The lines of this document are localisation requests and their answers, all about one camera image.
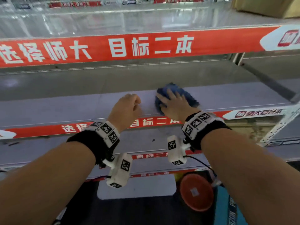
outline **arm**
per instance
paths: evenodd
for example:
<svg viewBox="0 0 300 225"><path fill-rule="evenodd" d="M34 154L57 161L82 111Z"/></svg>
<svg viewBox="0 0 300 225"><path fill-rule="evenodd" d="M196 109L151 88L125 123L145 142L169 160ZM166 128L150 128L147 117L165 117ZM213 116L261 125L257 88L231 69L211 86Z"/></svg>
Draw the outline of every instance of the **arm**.
<svg viewBox="0 0 300 225"><path fill-rule="evenodd" d="M170 100L157 94L168 117L184 123L200 111L183 96L168 93ZM200 144L249 225L298 224L300 172L229 129L209 132Z"/></svg>
<svg viewBox="0 0 300 225"><path fill-rule="evenodd" d="M126 95L108 120L122 132L141 114L137 95ZM0 182L0 224L51 224L95 166L84 144L63 143Z"/></svg>

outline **cardboard box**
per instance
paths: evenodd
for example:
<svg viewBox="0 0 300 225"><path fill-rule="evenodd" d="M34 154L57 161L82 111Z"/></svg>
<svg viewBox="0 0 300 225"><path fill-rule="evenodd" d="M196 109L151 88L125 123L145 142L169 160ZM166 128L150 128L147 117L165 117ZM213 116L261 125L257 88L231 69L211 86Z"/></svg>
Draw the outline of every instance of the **cardboard box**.
<svg viewBox="0 0 300 225"><path fill-rule="evenodd" d="M300 0L233 0L232 7L277 18L300 17Z"/></svg>

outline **orange plastic lid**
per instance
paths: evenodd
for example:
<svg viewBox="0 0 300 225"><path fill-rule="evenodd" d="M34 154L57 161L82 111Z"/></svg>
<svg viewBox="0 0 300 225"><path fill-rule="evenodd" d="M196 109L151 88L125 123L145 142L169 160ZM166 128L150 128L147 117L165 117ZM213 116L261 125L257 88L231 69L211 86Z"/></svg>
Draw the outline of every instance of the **orange plastic lid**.
<svg viewBox="0 0 300 225"><path fill-rule="evenodd" d="M198 174L187 174L181 181L180 194L184 202L193 210L204 212L214 202L214 192L210 183Z"/></svg>

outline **wire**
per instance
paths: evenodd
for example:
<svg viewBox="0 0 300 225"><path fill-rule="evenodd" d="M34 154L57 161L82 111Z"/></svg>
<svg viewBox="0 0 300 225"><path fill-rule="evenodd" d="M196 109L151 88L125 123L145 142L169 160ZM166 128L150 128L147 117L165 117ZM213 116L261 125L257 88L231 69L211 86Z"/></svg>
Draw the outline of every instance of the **wire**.
<svg viewBox="0 0 300 225"><path fill-rule="evenodd" d="M208 165L206 165L204 162L202 162L202 161L200 161L199 159L197 159L197 158L195 158L195 157L193 157L193 156L190 156L190 155L184 155L183 156L184 158L185 157L189 157L189 158L192 158L192 159L194 159L194 160L197 160L198 162L200 162L200 163L202 163L204 166L206 166L208 169L210 169L210 170L212 170Z"/></svg>
<svg viewBox="0 0 300 225"><path fill-rule="evenodd" d="M89 179L88 181L95 181L98 178L112 178L112 177L109 176L109 175L103 175L103 176L99 176L99 177L96 177L96 178Z"/></svg>

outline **hand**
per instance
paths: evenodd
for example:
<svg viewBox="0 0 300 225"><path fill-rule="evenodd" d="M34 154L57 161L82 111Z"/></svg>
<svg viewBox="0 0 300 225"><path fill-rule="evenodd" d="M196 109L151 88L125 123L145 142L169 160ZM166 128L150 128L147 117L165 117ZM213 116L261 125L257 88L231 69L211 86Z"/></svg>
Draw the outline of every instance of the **hand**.
<svg viewBox="0 0 300 225"><path fill-rule="evenodd" d="M121 133L142 114L140 103L141 99L136 94L123 96L114 105L107 120Z"/></svg>
<svg viewBox="0 0 300 225"><path fill-rule="evenodd" d="M174 95L170 89L167 90L167 93L170 96L170 99L156 93L156 96L159 98L159 100L165 104L165 106L161 104L160 108L167 117L184 123L188 116L193 113L200 112L198 108L191 107L188 104L184 95L180 96L178 92L176 92L176 95Z"/></svg>

